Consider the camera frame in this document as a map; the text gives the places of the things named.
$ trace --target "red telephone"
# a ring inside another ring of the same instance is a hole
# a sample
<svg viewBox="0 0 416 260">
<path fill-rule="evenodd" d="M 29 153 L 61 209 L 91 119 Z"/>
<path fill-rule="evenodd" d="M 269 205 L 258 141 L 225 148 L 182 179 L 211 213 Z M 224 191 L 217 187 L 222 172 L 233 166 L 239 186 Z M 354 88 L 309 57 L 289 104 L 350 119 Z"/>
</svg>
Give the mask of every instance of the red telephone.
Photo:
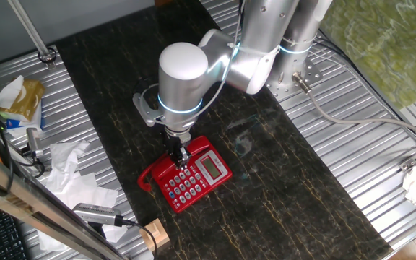
<svg viewBox="0 0 416 260">
<path fill-rule="evenodd" d="M 193 140 L 187 150 L 192 154 L 186 169 L 177 169 L 168 155 L 163 155 L 147 167 L 137 183 L 141 189 L 150 191 L 144 178 L 152 171 L 152 177 L 176 213 L 202 198 L 232 176 L 219 153 L 205 136 Z"/>
</svg>

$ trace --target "metal rod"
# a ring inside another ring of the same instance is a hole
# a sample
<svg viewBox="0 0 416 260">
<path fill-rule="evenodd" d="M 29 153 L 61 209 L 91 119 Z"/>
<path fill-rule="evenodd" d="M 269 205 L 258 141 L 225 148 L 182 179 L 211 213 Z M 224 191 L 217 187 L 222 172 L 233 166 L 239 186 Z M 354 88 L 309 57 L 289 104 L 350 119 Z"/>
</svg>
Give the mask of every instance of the metal rod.
<svg viewBox="0 0 416 260">
<path fill-rule="evenodd" d="M 6 187 L 8 181 L 9 169 L 0 163 L 0 187 Z M 10 194 L 0 196 L 0 209 L 91 259 L 124 259 L 109 242 L 29 175 L 14 175 Z"/>
<path fill-rule="evenodd" d="M 32 21 L 28 17 L 27 12 L 23 9 L 19 0 L 7 0 L 7 1 L 11 5 L 17 17 L 19 17 L 20 22 L 22 23 L 23 27 L 25 27 L 30 38 L 32 38 L 32 41 L 35 44 L 38 51 L 41 53 L 41 56 L 45 60 L 52 59 L 52 56 L 49 53 L 48 48 L 44 44 L 43 40 L 41 40 L 41 37 L 38 34 L 38 31 L 36 30 L 35 26 L 33 26 Z"/>
</svg>

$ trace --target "dark table surface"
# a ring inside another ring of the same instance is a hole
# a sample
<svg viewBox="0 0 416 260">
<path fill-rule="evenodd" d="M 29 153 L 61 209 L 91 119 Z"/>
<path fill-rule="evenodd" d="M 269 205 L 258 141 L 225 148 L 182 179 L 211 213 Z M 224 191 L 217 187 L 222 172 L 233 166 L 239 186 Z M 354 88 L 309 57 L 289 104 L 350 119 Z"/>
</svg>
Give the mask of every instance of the dark table surface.
<svg viewBox="0 0 416 260">
<path fill-rule="evenodd" d="M 216 24 L 198 0 L 145 9 L 57 43 L 138 221 L 160 218 L 172 246 L 160 259 L 379 259 L 391 248 L 322 163 L 272 94 L 225 87 L 192 127 L 233 177 L 176 214 L 137 177 L 164 149 L 132 102 L 139 78 L 157 81 L 158 57 L 197 44 Z"/>
</svg>

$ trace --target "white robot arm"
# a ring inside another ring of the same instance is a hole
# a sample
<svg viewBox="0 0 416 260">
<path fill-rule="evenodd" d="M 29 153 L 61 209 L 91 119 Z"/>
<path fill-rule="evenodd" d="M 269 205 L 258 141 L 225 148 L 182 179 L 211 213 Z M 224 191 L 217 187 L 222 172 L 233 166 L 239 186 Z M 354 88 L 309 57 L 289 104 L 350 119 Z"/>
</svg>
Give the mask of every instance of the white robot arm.
<svg viewBox="0 0 416 260">
<path fill-rule="evenodd" d="M 308 50 L 331 2 L 240 1 L 241 42 L 210 30 L 198 46 L 174 43 L 161 53 L 159 110 L 150 109 L 144 93 L 135 94 L 133 100 L 147 125 L 165 125 L 165 146 L 178 167 L 190 158 L 185 149 L 191 139 L 189 130 L 204 111 L 200 109 L 208 89 L 216 82 L 222 82 L 221 87 L 227 82 L 253 95 L 266 82 L 275 87 L 292 84 L 292 75 L 305 70 Z"/>
</svg>

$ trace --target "green fabric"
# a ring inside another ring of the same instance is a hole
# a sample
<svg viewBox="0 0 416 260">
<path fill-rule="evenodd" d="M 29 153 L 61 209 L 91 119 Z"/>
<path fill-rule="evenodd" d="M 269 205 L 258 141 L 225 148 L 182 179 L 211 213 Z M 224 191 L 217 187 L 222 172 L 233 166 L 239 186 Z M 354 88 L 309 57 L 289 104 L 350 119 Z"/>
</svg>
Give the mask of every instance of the green fabric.
<svg viewBox="0 0 416 260">
<path fill-rule="evenodd" d="M 416 0 L 334 0 L 321 27 L 396 107 L 416 102 Z"/>
</svg>

